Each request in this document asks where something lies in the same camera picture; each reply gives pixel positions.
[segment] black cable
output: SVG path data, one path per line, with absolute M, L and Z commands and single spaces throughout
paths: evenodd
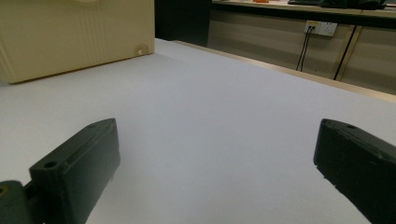
M 304 51 L 303 61 L 301 62 L 300 72 L 303 72 L 305 54 L 306 54 L 306 50 L 308 49 L 308 41 L 309 41 L 309 37 L 311 36 L 312 30 L 314 30 L 314 27 L 312 27 L 312 29 L 308 32 L 308 38 L 306 39 L 306 43 L 305 43 L 305 51 Z
M 296 71 L 298 71 L 298 67 L 300 66 L 301 58 L 303 57 L 303 53 L 304 53 L 304 49 L 305 49 L 306 40 L 308 39 L 308 33 L 312 32 L 313 29 L 314 29 L 313 26 L 308 26 L 308 29 L 306 30 L 306 33 L 305 33 L 305 40 L 304 40 L 304 43 L 303 43 L 303 49 L 301 50 L 300 58 L 298 59 Z
M 345 57 L 347 55 L 347 51 L 349 49 L 350 42 L 352 41 L 353 35 L 355 34 L 357 27 L 358 27 L 357 25 L 355 25 L 355 27 L 353 27 L 352 34 L 350 35 L 349 40 L 346 45 L 346 50 L 344 51 L 343 57 L 341 58 L 341 62 L 338 64 L 337 71 L 335 72 L 335 75 L 332 78 L 332 80 L 336 80 L 338 77 L 338 73 L 340 72 L 341 66 L 343 65 L 344 59 L 345 59 Z

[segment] screw hole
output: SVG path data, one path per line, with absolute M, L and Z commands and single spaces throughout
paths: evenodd
M 50 162 L 47 162 L 47 163 L 44 165 L 44 168 L 49 169 L 49 168 L 52 168 L 52 167 L 54 167 L 54 166 L 56 166 L 56 161 L 50 161 Z
M 7 186 L 0 186 L 0 197 L 7 193 Z

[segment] electrical outlet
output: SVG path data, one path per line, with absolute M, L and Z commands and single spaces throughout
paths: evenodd
M 318 34 L 333 36 L 335 28 L 337 28 L 337 23 L 323 21 L 320 23 L 320 27 L 318 28 Z
M 320 24 L 321 24 L 320 21 L 306 21 L 304 33 L 307 33 L 308 28 L 311 26 L 311 27 L 314 27 L 313 30 L 311 31 L 311 34 L 317 35 L 319 32 Z

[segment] beige box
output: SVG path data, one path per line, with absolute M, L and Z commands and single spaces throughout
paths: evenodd
M 0 79 L 15 83 L 154 51 L 154 0 L 0 0 Z

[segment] table surface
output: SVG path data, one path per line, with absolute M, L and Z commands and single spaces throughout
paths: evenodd
M 0 179 L 26 184 L 67 138 L 116 118 L 121 165 L 87 223 L 368 223 L 313 155 L 325 118 L 396 145 L 381 98 L 156 40 L 153 55 L 0 83 Z
M 396 18 L 396 8 L 386 7 L 378 10 L 361 10 L 353 8 L 328 8 L 316 6 L 289 5 L 288 0 L 270 0 L 269 3 L 254 3 L 253 0 L 213 0 L 213 4 L 234 5 L 241 7 L 265 7 L 293 11 L 321 12 L 332 14 L 344 14 L 353 16 L 370 16 L 380 18 Z

